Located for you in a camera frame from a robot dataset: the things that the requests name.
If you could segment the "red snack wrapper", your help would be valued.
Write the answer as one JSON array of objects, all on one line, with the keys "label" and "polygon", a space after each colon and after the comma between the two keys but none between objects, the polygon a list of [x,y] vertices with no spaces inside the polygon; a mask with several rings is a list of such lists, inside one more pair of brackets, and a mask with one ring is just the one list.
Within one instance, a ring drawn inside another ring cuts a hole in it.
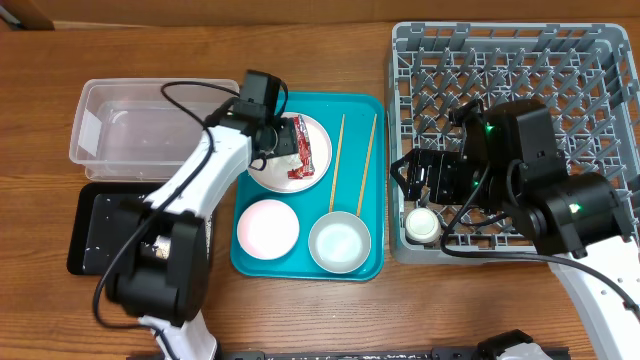
[{"label": "red snack wrapper", "polygon": [[301,115],[293,118],[296,139],[298,144],[298,155],[290,161],[293,169],[287,172],[289,179],[303,179],[311,177],[315,173],[312,161],[311,142],[305,121]]}]

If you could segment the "white paper cup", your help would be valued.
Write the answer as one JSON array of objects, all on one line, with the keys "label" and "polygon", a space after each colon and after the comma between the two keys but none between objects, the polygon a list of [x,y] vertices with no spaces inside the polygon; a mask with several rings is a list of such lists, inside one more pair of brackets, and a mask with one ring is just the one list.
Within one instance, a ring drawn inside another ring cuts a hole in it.
[{"label": "white paper cup", "polygon": [[441,224],[428,208],[411,210],[405,219],[405,237],[413,244],[432,245],[440,236]]}]

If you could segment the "grey bowl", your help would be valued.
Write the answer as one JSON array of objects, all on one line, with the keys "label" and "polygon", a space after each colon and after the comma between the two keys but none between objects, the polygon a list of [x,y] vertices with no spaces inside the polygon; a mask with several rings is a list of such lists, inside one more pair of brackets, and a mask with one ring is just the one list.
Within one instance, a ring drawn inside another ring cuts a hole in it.
[{"label": "grey bowl", "polygon": [[372,237],[359,217],[334,211],[314,223],[308,247],[320,268],[332,274],[347,274],[365,263],[372,249]]}]

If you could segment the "pink bowl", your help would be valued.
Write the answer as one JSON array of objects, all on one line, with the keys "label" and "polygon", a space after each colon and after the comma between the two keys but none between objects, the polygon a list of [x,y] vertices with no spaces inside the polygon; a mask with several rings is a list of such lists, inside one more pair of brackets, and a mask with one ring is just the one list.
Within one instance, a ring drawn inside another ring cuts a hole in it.
[{"label": "pink bowl", "polygon": [[248,255],[258,260],[275,260],[296,245],[300,224],[289,205],[265,199],[253,203],[241,214],[236,230],[238,242]]}]

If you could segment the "pile of rice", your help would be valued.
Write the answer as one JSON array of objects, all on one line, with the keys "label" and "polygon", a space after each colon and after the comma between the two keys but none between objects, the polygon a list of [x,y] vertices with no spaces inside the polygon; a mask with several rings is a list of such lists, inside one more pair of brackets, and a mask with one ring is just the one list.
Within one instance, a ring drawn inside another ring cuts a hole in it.
[{"label": "pile of rice", "polygon": [[[123,200],[143,200],[146,195],[141,194],[99,194],[86,210],[80,210],[76,217],[74,231],[78,230],[80,240],[79,249],[82,255],[80,270],[83,275],[102,275],[109,265],[111,258],[116,255],[121,245],[111,239],[111,220]],[[213,216],[205,223],[205,241],[210,247]],[[139,247],[142,257],[160,263],[166,262],[171,251],[171,241],[168,235],[158,235],[153,240],[145,240]]]}]

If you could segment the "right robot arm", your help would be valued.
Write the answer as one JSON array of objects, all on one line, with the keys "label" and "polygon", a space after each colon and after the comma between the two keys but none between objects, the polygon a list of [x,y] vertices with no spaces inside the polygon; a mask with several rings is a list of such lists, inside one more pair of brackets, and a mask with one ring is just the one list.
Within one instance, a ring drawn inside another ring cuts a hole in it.
[{"label": "right robot arm", "polygon": [[[559,279],[601,359],[639,356],[639,246],[616,189],[601,174],[569,173],[549,109],[535,99],[454,109],[459,151],[413,149],[390,166],[410,201],[423,192],[459,210],[440,235],[459,258],[545,262]],[[508,217],[534,252],[459,251],[449,236],[472,207]]]}]

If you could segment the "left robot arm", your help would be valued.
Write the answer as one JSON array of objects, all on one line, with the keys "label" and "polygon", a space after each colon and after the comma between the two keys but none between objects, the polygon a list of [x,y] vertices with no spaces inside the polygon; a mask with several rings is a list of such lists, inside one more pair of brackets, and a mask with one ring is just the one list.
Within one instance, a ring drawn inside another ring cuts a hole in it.
[{"label": "left robot arm", "polygon": [[207,222],[237,177],[254,161],[297,153],[294,122],[284,117],[288,88],[280,78],[249,70],[244,84],[206,118],[194,115],[200,140],[180,169],[140,201],[122,202],[114,216],[121,247],[101,276],[101,298],[147,329],[165,359],[218,359],[221,351],[201,312],[209,283],[211,237]]}]

